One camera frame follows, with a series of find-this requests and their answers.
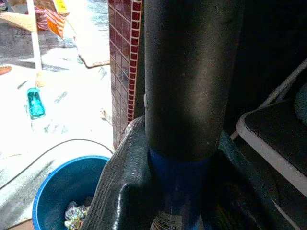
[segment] chair seat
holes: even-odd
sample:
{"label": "chair seat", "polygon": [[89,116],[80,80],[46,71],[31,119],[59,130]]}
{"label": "chair seat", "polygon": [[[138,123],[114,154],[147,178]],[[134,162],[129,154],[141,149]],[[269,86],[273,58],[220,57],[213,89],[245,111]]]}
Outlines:
{"label": "chair seat", "polygon": [[307,126],[293,101],[284,101],[244,114],[239,135],[281,175],[307,197]]}

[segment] black cable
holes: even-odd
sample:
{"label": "black cable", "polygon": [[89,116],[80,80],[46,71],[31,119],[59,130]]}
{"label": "black cable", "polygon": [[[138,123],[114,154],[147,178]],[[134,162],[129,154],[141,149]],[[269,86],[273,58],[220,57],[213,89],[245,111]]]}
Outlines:
{"label": "black cable", "polygon": [[47,151],[45,151],[43,154],[41,154],[38,158],[36,158],[31,164],[29,164],[26,168],[24,168],[22,171],[20,171],[16,176],[14,176],[12,179],[10,179],[7,183],[5,183],[3,186],[0,187],[0,190],[3,189],[4,187],[6,187],[10,182],[12,182],[13,180],[15,180],[18,176],[20,176],[24,171],[26,171],[28,168],[30,168],[36,161],[38,161],[38,159],[40,159],[42,156],[44,156],[46,153],[48,153],[50,150],[54,149],[55,147],[61,145],[61,144],[64,144],[66,142],[70,142],[70,141],[73,141],[73,140],[84,140],[84,141],[89,141],[89,142],[93,142],[93,143],[96,143],[98,145],[101,145],[103,147],[105,147],[107,150],[109,150],[111,152],[111,154],[113,154],[112,150],[110,150],[107,146],[99,143],[99,142],[96,142],[96,141],[93,141],[93,140],[88,140],[88,139],[70,139],[70,140],[66,140],[66,141],[63,141],[63,142],[60,142],[59,144],[49,148]]}

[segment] red tile wall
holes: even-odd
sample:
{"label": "red tile wall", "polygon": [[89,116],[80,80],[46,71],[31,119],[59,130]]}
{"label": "red tile wall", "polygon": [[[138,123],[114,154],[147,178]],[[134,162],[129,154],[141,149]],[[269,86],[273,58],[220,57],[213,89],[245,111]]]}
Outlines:
{"label": "red tile wall", "polygon": [[109,0],[114,147],[134,119],[142,0]]}

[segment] blue bucket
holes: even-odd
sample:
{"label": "blue bucket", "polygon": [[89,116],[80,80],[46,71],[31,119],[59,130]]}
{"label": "blue bucket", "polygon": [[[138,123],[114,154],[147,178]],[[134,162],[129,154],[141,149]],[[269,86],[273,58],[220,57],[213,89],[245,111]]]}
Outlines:
{"label": "blue bucket", "polygon": [[68,204],[82,205],[93,196],[100,174],[109,158],[85,156],[71,160],[49,174],[40,186],[33,204],[35,230],[65,230],[64,214]]}

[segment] black cylinder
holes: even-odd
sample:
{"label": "black cylinder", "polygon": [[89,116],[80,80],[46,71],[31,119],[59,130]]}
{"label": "black cylinder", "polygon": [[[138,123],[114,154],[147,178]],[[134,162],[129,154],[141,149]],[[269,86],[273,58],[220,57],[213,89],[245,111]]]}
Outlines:
{"label": "black cylinder", "polygon": [[213,154],[233,74],[241,0],[145,1],[145,107],[150,148],[168,159]]}

